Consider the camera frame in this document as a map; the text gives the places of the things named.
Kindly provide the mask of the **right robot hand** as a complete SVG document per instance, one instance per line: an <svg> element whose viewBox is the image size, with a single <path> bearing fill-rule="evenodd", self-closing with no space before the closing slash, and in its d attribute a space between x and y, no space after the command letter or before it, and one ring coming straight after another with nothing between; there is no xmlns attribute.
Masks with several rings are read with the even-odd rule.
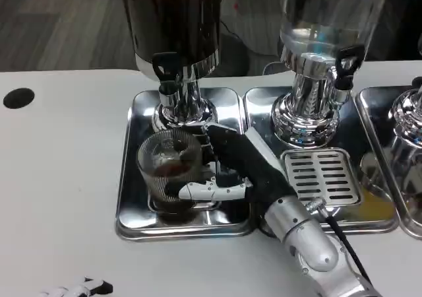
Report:
<svg viewBox="0 0 422 297"><path fill-rule="evenodd" d="M286 197L298 199L278 159L255 128L250 127L240 134L218 123L208 122L202 130L218 162L235 170L242 182L224 186L217 177L169 182L164 189L166 195L190 201L246 199L258 205L263 213L273 203L281 203Z"/></svg>

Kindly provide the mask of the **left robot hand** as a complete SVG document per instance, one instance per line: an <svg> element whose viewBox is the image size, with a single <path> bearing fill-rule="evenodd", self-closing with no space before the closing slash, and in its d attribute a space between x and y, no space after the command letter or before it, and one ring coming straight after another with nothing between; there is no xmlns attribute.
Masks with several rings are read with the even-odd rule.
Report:
<svg viewBox="0 0 422 297"><path fill-rule="evenodd" d="M94 280L88 277L84 282L70 288L64 286L52 288L37 294L41 297L81 297L81 296L105 296L113 293L113 285L104 280Z"/></svg>

